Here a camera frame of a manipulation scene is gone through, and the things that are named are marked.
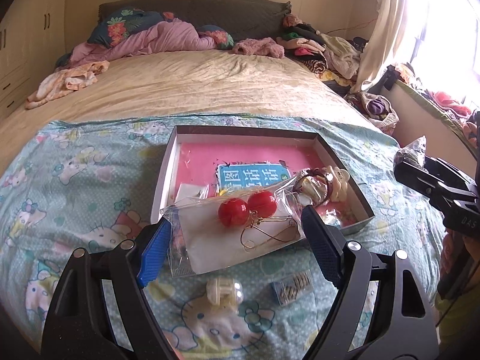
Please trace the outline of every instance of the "metal bolt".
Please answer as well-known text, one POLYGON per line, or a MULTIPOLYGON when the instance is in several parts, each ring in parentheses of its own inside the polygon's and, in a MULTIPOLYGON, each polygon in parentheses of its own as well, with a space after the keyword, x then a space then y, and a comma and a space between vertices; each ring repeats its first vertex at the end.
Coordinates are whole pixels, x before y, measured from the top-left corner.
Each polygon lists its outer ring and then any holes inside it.
POLYGON ((75 258, 80 258, 85 254, 85 249, 83 247, 79 247, 73 251, 73 256, 75 258))
POLYGON ((352 251, 359 251, 361 249, 361 245, 358 242, 355 241, 350 241, 347 246, 349 247, 350 250, 352 251))
POLYGON ((395 252, 395 254, 396 254, 397 257, 398 257, 399 259, 401 259, 401 260, 406 260, 407 257, 409 256, 409 255, 407 254, 407 252, 404 251, 404 250, 402 250, 402 249, 398 249, 398 250, 395 252))
POLYGON ((134 242, 131 239, 126 239, 124 240, 121 244, 120 247, 124 250, 127 251, 134 247, 134 242))

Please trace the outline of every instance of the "red bead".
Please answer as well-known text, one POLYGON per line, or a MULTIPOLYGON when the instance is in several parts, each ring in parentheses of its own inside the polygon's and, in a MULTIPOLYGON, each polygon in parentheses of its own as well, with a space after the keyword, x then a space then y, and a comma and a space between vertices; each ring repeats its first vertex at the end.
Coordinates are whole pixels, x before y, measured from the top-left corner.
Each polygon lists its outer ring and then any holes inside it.
POLYGON ((239 198, 228 199, 218 208, 218 218, 225 227, 244 225, 249 216, 247 204, 239 198))
POLYGON ((277 210, 277 202, 272 192, 259 191, 249 197, 248 208, 256 211, 259 218, 269 218, 277 210))

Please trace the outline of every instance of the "curtain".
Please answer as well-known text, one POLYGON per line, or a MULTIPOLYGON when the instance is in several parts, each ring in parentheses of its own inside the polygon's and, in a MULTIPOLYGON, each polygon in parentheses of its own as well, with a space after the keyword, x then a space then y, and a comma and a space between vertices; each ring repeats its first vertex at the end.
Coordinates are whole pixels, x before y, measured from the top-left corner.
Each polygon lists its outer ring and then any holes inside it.
POLYGON ((360 57, 357 83, 350 92, 375 85, 393 62, 407 28, 407 0, 382 0, 377 23, 360 57))

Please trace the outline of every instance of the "dark quilted headboard cover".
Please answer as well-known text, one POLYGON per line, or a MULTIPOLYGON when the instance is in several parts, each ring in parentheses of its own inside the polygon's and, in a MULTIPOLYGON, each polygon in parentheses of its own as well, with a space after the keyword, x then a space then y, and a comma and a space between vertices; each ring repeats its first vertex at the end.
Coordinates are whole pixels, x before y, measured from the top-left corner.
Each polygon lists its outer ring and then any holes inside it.
POLYGON ((195 27, 213 24, 223 28, 235 42, 275 37, 281 32, 284 15, 292 5, 268 0, 121 0, 100 5, 100 21, 122 7, 145 11, 173 12, 195 27))

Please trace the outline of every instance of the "teal pillow with red flowers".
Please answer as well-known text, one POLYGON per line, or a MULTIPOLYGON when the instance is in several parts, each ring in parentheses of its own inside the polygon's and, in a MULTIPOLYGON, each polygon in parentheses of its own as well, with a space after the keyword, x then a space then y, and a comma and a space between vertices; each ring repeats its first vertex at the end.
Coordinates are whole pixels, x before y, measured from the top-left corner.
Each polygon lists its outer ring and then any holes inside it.
POLYGON ((123 42, 130 35, 148 30, 160 21, 172 21, 175 15, 171 12, 146 12, 144 10, 121 8, 99 23, 92 31, 87 43, 101 44, 111 48, 123 42))
POLYGON ((217 44, 219 50, 230 50, 233 47, 233 39, 228 32, 214 25, 206 25, 197 28, 198 36, 210 36, 217 44))

